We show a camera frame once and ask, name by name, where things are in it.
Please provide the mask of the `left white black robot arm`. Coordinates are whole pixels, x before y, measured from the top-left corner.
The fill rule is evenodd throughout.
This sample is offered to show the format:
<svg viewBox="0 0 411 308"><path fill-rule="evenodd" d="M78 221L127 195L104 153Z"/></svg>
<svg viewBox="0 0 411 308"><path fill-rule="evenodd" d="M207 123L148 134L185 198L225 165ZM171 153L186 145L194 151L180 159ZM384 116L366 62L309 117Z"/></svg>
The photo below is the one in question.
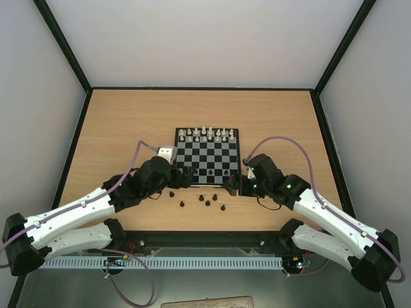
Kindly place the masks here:
<svg viewBox="0 0 411 308"><path fill-rule="evenodd" d="M8 216L1 251L13 276L41 267L54 257L87 249L118 249L125 233L111 215L139 205L166 187L188 188L196 170L176 168L160 156L115 175L86 196L49 212Z"/></svg>

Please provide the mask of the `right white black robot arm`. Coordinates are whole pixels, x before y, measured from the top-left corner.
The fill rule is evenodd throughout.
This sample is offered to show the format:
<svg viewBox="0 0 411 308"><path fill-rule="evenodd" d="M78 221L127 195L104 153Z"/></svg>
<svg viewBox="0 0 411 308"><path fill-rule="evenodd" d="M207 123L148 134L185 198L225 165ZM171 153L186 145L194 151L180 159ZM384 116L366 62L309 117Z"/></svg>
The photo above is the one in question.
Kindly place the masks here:
<svg viewBox="0 0 411 308"><path fill-rule="evenodd" d="M281 246L289 252L309 250L343 266L369 291L380 292L401 261L395 233L357 221L297 175L268 179L233 175L223 186L232 196L268 196L321 226L319 232L291 219L281 229Z"/></svg>

